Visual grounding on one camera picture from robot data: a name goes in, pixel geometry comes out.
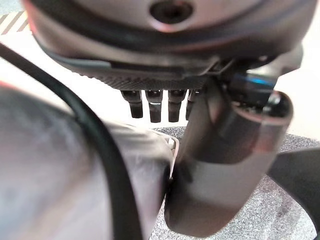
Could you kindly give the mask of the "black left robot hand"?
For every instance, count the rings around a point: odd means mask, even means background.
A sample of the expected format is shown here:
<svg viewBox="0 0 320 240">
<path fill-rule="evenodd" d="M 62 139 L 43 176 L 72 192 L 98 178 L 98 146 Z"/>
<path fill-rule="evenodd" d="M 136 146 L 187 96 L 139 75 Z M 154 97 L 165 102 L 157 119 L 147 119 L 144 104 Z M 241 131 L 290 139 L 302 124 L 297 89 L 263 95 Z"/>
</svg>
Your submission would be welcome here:
<svg viewBox="0 0 320 240">
<path fill-rule="evenodd" d="M 120 90 L 152 122 L 188 96 L 188 124 L 165 202 L 168 227 L 208 237 L 269 175 L 320 228 L 316 150 L 278 154 L 293 117 L 278 78 L 299 68 L 315 0 L 25 0 L 33 36 L 54 61 Z"/>
</svg>

